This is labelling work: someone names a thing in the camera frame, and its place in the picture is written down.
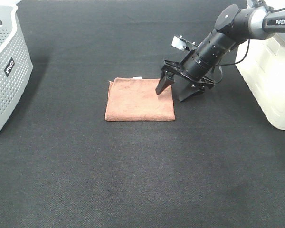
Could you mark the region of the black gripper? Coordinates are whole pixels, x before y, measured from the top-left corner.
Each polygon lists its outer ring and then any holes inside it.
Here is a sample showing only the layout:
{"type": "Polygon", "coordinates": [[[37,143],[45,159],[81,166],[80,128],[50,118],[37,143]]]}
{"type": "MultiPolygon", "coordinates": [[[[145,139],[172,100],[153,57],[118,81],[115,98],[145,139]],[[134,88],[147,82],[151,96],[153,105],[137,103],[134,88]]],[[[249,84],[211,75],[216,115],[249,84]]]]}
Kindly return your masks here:
{"type": "Polygon", "coordinates": [[[203,86],[211,89],[215,85],[214,81],[205,75],[201,75],[198,79],[194,79],[179,62],[168,61],[165,59],[163,61],[164,65],[161,68],[161,78],[155,89],[157,95],[160,95],[167,87],[175,83],[175,75],[184,78],[190,84],[180,92],[178,96],[180,102],[183,102],[190,96],[203,94],[205,92],[205,89],[202,88],[203,86]]]}

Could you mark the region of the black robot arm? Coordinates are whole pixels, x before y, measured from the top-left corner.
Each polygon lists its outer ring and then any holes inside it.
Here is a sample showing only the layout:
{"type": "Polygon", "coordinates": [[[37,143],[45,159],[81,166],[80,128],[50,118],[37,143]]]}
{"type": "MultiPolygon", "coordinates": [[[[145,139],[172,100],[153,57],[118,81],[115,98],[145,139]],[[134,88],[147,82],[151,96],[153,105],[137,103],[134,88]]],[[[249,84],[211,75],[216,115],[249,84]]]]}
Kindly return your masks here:
{"type": "Polygon", "coordinates": [[[266,40],[275,33],[285,33],[285,8],[276,10],[263,0],[248,0],[245,9],[236,4],[226,7],[214,29],[199,45],[182,36],[173,38],[171,45],[188,53],[181,62],[164,61],[156,94],[160,95],[173,84],[175,75],[188,81],[179,94],[180,101],[204,93],[206,88],[211,89],[216,84],[206,74],[213,73],[215,67],[222,67],[221,60],[229,51],[245,41],[266,40]]]}

